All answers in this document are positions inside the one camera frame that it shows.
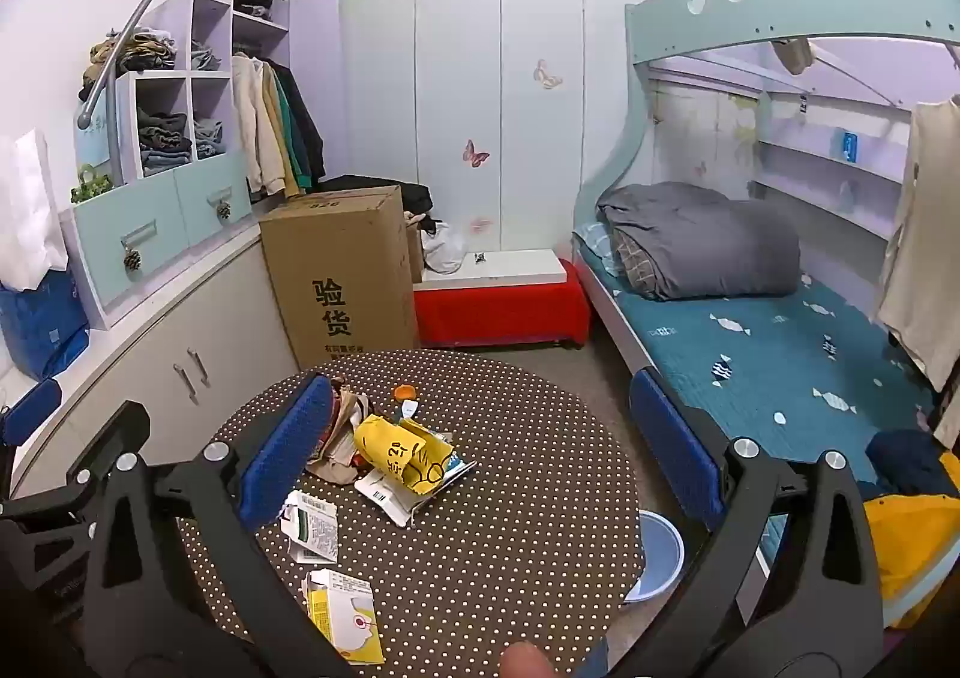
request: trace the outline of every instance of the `blue tote bag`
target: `blue tote bag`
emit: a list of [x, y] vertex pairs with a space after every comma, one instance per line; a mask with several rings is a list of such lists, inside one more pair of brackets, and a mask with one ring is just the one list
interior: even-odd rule
[[90, 329], [70, 271], [50, 270], [35, 291], [0, 285], [0, 329], [16, 368], [35, 380], [69, 367], [86, 349]]

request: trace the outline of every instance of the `mattress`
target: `mattress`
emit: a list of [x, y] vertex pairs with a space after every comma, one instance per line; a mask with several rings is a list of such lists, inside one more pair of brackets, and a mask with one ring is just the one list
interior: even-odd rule
[[[915, 427], [918, 411], [931, 408], [928, 387], [886, 332], [808, 275], [790, 296], [650, 301], [581, 253], [661, 375], [728, 437], [752, 437], [793, 461], [836, 449], [857, 480], [875, 481], [872, 436]], [[783, 523], [772, 518], [764, 535], [768, 559]]]

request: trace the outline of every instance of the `railing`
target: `railing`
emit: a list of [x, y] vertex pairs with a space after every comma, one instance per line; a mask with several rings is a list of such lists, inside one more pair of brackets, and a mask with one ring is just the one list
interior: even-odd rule
[[117, 35], [117, 41], [113, 45], [107, 61], [104, 63], [104, 68], [100, 71], [97, 82], [94, 82], [93, 89], [90, 90], [90, 95], [83, 105], [83, 109], [80, 110], [80, 115], [77, 117], [77, 127], [80, 130], [89, 128], [90, 121], [93, 119], [93, 109], [97, 106], [97, 101], [100, 99], [100, 95], [104, 92], [104, 89], [107, 90], [107, 151], [110, 156], [110, 173], [113, 176], [114, 184], [117, 185], [120, 184], [121, 169], [120, 137], [117, 133], [116, 120], [116, 63], [128, 39], [133, 35], [134, 29], [139, 24], [140, 18], [146, 13], [147, 7], [152, 1], [153, 0], [141, 0], [136, 9], [133, 10], [133, 14], [123, 27], [123, 31]]

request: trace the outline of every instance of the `gray quilt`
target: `gray quilt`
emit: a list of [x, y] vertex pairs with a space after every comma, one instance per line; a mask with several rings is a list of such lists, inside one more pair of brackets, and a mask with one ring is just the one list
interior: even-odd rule
[[626, 185], [600, 197], [635, 290], [656, 299], [786, 295], [800, 280], [800, 240], [761, 200], [732, 202], [685, 182]]

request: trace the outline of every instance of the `brown tablecloth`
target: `brown tablecloth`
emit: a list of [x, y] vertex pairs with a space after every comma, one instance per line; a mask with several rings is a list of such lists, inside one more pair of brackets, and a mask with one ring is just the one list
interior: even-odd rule
[[[337, 505], [336, 569], [373, 585], [387, 661], [357, 670], [395, 678], [494, 675], [503, 648], [527, 640], [560, 674], [572, 672], [640, 570], [634, 476], [606, 428], [573, 395], [472, 354], [366, 353], [320, 370], [342, 373], [388, 415], [392, 389], [412, 383], [416, 419], [452, 431], [459, 455], [479, 462], [406, 529], [353, 486], [306, 474], [299, 480], [302, 490]], [[216, 439], [229, 441], [300, 377], [238, 410]], [[289, 559], [277, 525], [257, 537], [300, 599], [309, 566]], [[245, 633], [193, 524], [184, 525], [184, 539], [214, 617]]]

